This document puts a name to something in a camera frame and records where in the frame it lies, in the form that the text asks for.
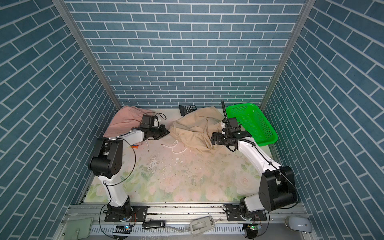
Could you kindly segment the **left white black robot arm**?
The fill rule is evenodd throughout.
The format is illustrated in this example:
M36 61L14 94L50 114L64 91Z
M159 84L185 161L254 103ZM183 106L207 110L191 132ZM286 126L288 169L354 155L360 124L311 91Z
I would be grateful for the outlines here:
M123 180L116 182L115 178L123 166L124 146L132 147L147 139L158 140L170 132L165 125L151 128L135 128L129 133L112 138L98 138L89 161L89 169L104 185L109 197L108 207L119 210L128 206L129 196L123 189Z

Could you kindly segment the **right green circuit board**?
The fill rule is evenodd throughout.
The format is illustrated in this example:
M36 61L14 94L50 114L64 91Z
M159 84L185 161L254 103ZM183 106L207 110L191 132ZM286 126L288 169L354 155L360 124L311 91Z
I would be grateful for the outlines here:
M258 224L243 224L243 228L246 232L258 232L262 227Z

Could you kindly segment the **green plastic basket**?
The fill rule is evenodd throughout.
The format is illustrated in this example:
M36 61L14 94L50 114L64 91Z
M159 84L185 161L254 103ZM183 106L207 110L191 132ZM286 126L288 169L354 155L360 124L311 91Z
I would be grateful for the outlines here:
M260 147L274 144L278 140L275 129L255 104L243 103L229 106L226 107L226 112L229 118L237 119Z

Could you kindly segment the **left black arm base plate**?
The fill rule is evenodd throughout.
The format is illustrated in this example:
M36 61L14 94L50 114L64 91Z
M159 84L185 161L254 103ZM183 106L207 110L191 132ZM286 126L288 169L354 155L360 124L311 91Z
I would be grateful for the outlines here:
M147 217L148 206L131 206L128 208L112 207L108 205L107 209L103 210L106 214L105 222L128 223L128 222L144 222Z

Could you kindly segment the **grey plastic clip device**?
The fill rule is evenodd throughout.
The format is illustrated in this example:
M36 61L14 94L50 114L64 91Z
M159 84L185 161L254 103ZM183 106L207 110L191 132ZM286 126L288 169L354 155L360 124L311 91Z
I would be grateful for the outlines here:
M192 236L201 235L215 228L215 221L212 216L199 218L190 222L190 232Z

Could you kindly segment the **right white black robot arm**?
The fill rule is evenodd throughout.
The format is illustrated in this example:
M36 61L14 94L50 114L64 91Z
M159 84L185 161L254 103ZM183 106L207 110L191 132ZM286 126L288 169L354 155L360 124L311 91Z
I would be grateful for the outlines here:
M236 118L223 119L221 128L221 132L212 134L212 144L226 146L232 152L240 151L261 174L258 192L242 200L246 212L287 209L299 202L295 175L290 167L283 167L270 158L252 135L241 129Z

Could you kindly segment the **green circuit board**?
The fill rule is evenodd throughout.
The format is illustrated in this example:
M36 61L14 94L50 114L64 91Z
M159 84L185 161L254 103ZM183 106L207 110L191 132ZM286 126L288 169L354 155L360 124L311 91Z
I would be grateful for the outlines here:
M243 224L243 228L246 232L258 232L262 227L258 224Z
M124 225L124 226L116 226L113 234L119 235L119 234L130 234L132 232L132 226Z

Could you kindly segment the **beige shorts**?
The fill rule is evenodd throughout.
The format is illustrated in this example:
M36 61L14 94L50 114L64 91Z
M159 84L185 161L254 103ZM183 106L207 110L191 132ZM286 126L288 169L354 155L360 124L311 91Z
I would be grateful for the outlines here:
M223 146L211 142L213 133L222 133L224 116L215 107L198 109L174 121L169 129L173 146L184 144L194 152L216 153Z

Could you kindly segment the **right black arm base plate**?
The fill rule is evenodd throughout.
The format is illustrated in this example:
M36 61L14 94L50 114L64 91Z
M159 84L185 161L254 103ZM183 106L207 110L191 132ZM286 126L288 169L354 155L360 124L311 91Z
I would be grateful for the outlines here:
M266 221L267 215L264 210L249 212L243 205L224 204L222 206L227 221Z

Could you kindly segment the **left green circuit board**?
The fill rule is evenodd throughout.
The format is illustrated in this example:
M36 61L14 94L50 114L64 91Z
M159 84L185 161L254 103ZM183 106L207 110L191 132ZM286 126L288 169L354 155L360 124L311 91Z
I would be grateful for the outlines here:
M119 235L119 234L130 234L132 232L132 226L124 225L124 226L116 226L113 234Z

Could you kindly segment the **pink shorts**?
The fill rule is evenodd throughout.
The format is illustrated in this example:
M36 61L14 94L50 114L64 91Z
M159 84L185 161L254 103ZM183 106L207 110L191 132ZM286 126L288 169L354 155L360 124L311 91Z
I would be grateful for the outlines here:
M133 128L138 128L143 119L143 115L150 110L139 109L137 107L125 106L121 108L111 120L104 138L114 138L129 133Z

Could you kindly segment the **black calculator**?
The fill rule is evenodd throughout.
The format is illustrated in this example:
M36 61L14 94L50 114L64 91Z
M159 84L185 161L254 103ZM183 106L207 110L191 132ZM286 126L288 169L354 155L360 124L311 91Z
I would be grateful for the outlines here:
M185 115L196 111L197 107L195 105L188 105L188 106L179 105L179 110L180 110L181 116L184 117Z

